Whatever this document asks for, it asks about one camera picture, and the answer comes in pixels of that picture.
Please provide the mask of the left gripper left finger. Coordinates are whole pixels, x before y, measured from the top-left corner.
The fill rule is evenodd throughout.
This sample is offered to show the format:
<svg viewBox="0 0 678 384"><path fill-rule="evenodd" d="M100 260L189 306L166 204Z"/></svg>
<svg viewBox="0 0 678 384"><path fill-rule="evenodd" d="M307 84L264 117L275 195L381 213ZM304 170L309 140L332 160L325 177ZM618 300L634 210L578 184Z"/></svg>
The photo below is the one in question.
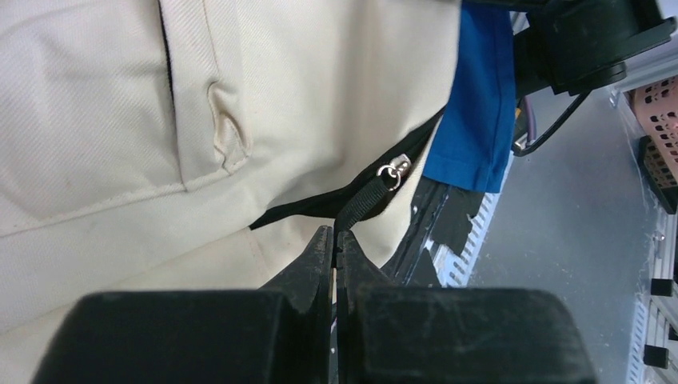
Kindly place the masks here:
<svg viewBox="0 0 678 384"><path fill-rule="evenodd" d="M333 298L333 229L320 226L301 254L262 289L284 295L275 325L272 383L326 383Z"/></svg>

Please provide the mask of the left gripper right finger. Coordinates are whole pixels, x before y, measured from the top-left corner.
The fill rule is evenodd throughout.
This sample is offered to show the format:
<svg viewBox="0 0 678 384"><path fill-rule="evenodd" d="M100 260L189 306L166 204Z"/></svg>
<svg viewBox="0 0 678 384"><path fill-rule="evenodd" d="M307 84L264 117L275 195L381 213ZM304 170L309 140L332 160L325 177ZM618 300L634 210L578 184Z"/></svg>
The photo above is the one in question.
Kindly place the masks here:
<svg viewBox="0 0 678 384"><path fill-rule="evenodd" d="M353 232L337 235L337 347L339 383L359 383L365 355L361 298L375 287L393 286L365 255Z"/></svg>

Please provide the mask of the beige canvas backpack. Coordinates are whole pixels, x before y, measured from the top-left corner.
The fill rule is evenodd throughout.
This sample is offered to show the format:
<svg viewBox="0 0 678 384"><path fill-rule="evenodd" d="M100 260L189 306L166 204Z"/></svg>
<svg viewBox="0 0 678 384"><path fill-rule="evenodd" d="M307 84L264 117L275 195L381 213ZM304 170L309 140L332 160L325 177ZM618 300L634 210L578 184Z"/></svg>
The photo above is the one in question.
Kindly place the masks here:
<svg viewBox="0 0 678 384"><path fill-rule="evenodd" d="M458 1L4 1L1 380L103 290L257 288L449 99Z"/></svg>

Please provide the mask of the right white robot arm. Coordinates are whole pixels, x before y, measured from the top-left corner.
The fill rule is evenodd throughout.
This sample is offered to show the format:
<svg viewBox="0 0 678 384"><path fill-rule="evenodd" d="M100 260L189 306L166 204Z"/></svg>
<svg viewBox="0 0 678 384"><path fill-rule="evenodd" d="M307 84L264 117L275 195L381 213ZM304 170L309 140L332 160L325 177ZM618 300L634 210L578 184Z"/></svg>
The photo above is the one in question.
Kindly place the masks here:
<svg viewBox="0 0 678 384"><path fill-rule="evenodd" d="M584 95L627 76L626 62L670 42L677 18L657 1L465 1L488 11L486 69L510 99Z"/></svg>

